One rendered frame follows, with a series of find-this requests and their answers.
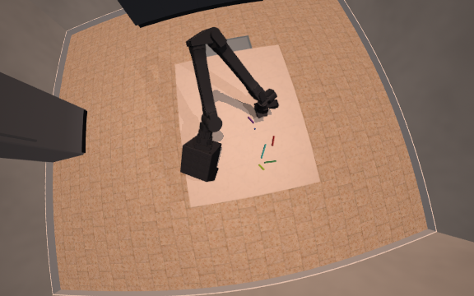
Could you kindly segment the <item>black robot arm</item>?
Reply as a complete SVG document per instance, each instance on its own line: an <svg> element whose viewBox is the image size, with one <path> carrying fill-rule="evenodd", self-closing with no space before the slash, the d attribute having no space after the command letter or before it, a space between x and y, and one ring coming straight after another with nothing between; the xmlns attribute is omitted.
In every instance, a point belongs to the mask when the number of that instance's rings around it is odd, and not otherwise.
<svg viewBox="0 0 474 296"><path fill-rule="evenodd" d="M222 120L217 115L211 89L211 80L207 65L206 44L208 44L208 46L220 56L230 70L239 78L248 93L258 101L258 108L261 110L264 109L263 113L267 113L269 109L276 109L279 107L278 101L275 99L277 93L272 89L265 91L253 79L244 64L238 59L233 50L227 44L227 39L221 31L216 27L206 29L205 31L202 30L186 41L186 45L189 48L193 60L197 87L202 102L202 116L199 125L200 129L198 129L197 138L194 144L194 148L201 150L211 150L212 133L218 132L222 128ZM254 95L257 98L255 98Z"/></svg>

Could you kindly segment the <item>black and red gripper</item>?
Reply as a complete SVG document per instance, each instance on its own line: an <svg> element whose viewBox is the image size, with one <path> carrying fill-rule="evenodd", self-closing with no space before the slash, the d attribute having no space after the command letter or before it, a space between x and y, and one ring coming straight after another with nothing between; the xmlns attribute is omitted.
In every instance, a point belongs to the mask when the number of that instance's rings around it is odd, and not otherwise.
<svg viewBox="0 0 474 296"><path fill-rule="evenodd" d="M261 110L258 108L257 103L254 104L254 110L257 115L257 118L266 117L268 115L267 113L263 113L264 109Z"/></svg>

